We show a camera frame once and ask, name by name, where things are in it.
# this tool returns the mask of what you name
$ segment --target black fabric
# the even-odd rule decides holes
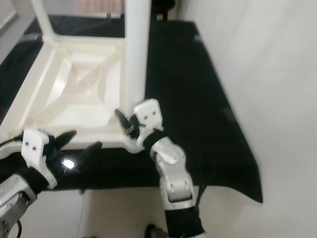
[[[146,149],[146,151],[149,153],[151,147],[162,138],[166,137],[166,134],[163,131],[156,130],[151,135],[149,135],[144,141],[143,146]]]
[[[152,10],[168,11],[175,6],[175,0],[152,0]]]
[[[59,34],[124,37],[124,21],[51,17]],[[35,22],[27,33],[40,32]],[[3,119],[35,60],[41,42],[16,46],[0,66],[0,119]],[[200,180],[192,158],[204,173],[216,165],[210,185],[227,186],[262,202],[257,163],[248,147],[211,64],[195,24],[153,22],[150,30],[146,98],[159,101],[164,131],[190,151],[186,167]],[[76,156],[80,151],[66,151]],[[56,189],[158,186],[159,176],[148,154],[104,149],[98,165],[59,181]],[[14,153],[0,161],[0,181],[25,163]]]
[[[35,194],[39,194],[49,185],[47,180],[33,167],[20,169],[16,174],[29,184]]]
[[[199,210],[195,207],[165,211],[168,236],[171,238],[195,237],[204,233]]]

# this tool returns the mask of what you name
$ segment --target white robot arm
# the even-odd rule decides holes
[[[206,238],[192,178],[185,168],[186,154],[163,132],[157,100],[146,100],[127,118],[115,111],[125,133],[142,146],[156,164],[160,175],[160,193],[165,209],[168,237]]]
[[[60,148],[75,135],[75,131],[69,131],[55,138],[36,129],[26,129],[21,134],[21,154],[28,168],[19,170],[0,184],[0,238],[7,238],[15,223],[21,227],[19,219],[40,192],[47,187],[54,188],[67,173],[86,169],[86,161],[102,147],[96,142],[84,150],[78,160],[71,161],[64,157]]]

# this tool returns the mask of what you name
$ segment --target light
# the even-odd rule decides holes
[[[75,167],[75,163],[66,158],[61,163],[67,168],[69,168],[70,170]]]

